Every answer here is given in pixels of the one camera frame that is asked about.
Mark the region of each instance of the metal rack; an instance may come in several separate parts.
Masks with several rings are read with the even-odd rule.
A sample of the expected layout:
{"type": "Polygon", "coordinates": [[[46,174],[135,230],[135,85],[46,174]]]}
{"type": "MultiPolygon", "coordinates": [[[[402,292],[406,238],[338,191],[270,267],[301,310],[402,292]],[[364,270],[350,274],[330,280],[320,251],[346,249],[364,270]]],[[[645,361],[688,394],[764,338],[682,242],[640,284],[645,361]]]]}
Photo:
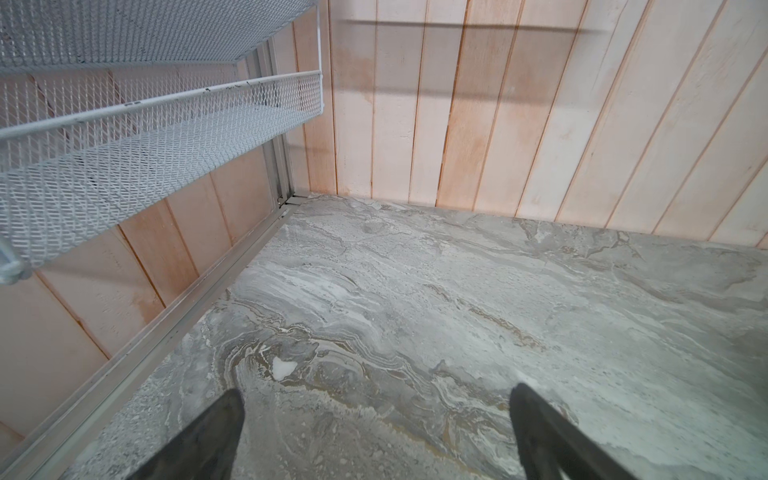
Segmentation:
{"type": "Polygon", "coordinates": [[[321,70],[236,81],[234,67],[313,5],[8,2],[0,18],[0,283],[26,278],[321,114],[321,70]],[[211,65],[187,67],[195,62],[211,65]]]}

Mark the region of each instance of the wooden wall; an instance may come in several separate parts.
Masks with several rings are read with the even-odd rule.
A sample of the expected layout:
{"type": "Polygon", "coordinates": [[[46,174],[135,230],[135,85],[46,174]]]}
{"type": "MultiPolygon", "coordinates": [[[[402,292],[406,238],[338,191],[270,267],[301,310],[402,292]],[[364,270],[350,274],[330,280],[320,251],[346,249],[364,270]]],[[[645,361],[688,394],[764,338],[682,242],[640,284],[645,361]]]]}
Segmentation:
{"type": "Polygon", "coordinates": [[[275,206],[258,147],[0,286],[0,459],[275,206]]]}
{"type": "MultiPolygon", "coordinates": [[[[326,112],[289,134],[304,188],[768,245],[768,2],[320,13],[326,112]]],[[[275,37],[279,72],[316,68],[314,15],[275,37]]]]}

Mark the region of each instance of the gray marble countertop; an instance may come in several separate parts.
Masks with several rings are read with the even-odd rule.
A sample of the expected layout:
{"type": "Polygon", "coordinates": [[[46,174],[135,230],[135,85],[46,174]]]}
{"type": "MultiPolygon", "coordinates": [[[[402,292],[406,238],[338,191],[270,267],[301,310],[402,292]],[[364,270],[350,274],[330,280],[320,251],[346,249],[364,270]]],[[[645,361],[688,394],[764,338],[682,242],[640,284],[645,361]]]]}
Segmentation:
{"type": "Polygon", "coordinates": [[[523,478],[526,382],[640,478],[768,478],[768,253],[314,197],[64,478],[221,394],[234,478],[523,478]]]}

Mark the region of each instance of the wire mesh shelf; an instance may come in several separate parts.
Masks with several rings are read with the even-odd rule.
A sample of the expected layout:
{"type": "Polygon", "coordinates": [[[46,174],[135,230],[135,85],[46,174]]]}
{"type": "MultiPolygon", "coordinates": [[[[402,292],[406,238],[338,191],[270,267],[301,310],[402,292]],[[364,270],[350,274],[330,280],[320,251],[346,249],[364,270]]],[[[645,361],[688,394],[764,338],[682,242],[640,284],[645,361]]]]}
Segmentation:
{"type": "Polygon", "coordinates": [[[4,0],[0,74],[234,63],[313,0],[4,0]]]}
{"type": "Polygon", "coordinates": [[[320,71],[0,130],[0,235],[32,267],[322,113],[320,71]]]}

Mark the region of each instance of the white spot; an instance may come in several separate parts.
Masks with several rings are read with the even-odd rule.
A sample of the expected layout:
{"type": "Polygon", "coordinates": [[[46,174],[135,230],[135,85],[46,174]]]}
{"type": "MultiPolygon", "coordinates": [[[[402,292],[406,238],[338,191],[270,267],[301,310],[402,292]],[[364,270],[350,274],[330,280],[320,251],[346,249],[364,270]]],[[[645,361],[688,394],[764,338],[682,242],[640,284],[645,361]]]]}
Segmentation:
{"type": "Polygon", "coordinates": [[[282,382],[288,375],[293,373],[293,370],[298,365],[296,362],[284,362],[275,357],[272,359],[272,377],[278,382],[282,382]]]}

